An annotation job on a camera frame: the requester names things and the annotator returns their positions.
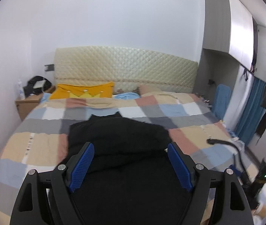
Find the black puffer jacket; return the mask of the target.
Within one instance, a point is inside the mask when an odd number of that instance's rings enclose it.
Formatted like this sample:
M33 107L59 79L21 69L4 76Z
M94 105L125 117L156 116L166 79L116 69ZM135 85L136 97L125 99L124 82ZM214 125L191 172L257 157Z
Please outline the black puffer jacket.
M85 143L94 158L71 199L84 224L179 224L190 199L167 155L174 141L160 125L91 116L69 128L64 163Z

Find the black bag on nightstand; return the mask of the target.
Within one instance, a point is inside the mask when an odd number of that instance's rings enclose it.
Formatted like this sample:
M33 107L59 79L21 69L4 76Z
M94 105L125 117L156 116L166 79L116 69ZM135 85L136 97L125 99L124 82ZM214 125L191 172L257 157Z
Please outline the black bag on nightstand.
M24 87L24 94L25 97L29 97L31 95L40 95L51 87L52 83L48 79L42 76L34 76L27 82L27 85Z

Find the plaid patchwork bed quilt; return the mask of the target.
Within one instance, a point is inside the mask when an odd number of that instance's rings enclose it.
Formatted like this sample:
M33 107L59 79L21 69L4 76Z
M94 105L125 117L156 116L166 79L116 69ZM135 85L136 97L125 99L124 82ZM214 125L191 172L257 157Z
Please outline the plaid patchwork bed quilt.
M90 116L119 112L133 120L159 124L181 150L208 169L225 170L235 150L209 145L208 138L228 141L223 124L195 95L152 92L136 100L113 98L49 100L31 111L0 154L0 224L9 224L21 184L31 169L52 170L67 153L69 127Z

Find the pink beige pillow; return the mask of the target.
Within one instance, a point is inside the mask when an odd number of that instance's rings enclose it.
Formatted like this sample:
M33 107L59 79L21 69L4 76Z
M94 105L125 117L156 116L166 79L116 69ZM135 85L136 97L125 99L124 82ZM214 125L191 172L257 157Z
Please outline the pink beige pillow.
M138 86L138 90L139 90L139 95L146 95L148 93L152 93L152 92L162 92L162 90L158 87L153 87L150 85L140 85Z

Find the light blue pillow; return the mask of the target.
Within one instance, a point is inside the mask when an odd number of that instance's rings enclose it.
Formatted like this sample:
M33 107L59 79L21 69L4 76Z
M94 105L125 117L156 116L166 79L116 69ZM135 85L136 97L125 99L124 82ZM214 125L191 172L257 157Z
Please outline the light blue pillow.
M125 92L113 95L113 99L119 99L119 100L135 100L139 98L140 95L135 92Z

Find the white spray bottle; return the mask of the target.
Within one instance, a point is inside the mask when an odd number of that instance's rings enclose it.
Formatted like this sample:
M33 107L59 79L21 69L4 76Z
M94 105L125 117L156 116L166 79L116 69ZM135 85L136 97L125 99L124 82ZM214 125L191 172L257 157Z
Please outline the white spray bottle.
M19 90L19 98L20 100L24 100L26 96L25 96L23 85L22 85L22 81L18 80L17 85L18 85L18 90Z

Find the wooden nightstand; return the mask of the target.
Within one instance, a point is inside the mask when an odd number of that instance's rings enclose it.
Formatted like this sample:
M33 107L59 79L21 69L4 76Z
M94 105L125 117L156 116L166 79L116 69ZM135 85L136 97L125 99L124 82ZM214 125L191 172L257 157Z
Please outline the wooden nightstand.
M21 121L23 121L27 115L40 103L44 93L38 95L30 95L29 97L21 100L17 98L15 100L15 105Z

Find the white tablet device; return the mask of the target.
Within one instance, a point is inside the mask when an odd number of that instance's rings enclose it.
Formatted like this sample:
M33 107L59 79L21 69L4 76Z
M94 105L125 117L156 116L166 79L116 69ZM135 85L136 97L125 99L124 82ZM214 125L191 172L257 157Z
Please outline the white tablet device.
M40 80L40 81L37 81L37 82L35 83L35 85L33 85L33 89L36 89L36 90L38 90L38 89L43 89L45 83L46 83L46 80Z

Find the cream quilted headboard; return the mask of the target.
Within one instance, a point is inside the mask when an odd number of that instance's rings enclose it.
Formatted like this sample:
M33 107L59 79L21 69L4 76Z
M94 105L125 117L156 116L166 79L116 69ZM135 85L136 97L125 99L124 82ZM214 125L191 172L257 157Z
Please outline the cream quilted headboard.
M162 52L108 46L58 48L54 56L56 83L115 84L131 92L140 85L163 91L191 93L198 63Z

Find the yellow crown pillow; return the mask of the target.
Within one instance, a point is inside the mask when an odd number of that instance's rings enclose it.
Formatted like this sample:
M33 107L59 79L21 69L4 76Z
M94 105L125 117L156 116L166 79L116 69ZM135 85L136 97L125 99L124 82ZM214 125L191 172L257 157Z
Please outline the yellow crown pillow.
M92 86L58 84L56 90L51 94L49 99L111 98L114 85L113 82Z

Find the grey white overhead cabinet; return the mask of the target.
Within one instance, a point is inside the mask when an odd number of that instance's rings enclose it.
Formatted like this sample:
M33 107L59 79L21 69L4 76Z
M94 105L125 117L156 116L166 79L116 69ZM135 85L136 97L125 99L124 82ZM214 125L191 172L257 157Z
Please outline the grey white overhead cabinet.
M266 81L266 4L263 0L205 0L203 48L227 53Z

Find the blue curtain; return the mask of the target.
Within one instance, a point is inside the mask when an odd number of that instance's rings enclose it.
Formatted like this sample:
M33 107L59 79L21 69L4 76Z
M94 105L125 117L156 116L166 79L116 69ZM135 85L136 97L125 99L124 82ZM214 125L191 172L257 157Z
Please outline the blue curtain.
M264 86L264 81L254 78L248 101L234 131L246 146L252 140L264 113L261 107Z

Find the black wall socket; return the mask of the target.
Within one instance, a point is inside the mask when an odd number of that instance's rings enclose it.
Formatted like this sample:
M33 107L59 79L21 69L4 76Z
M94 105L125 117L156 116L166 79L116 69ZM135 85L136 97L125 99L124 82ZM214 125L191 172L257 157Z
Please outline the black wall socket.
M45 65L45 72L52 72L54 70L55 70L54 64Z

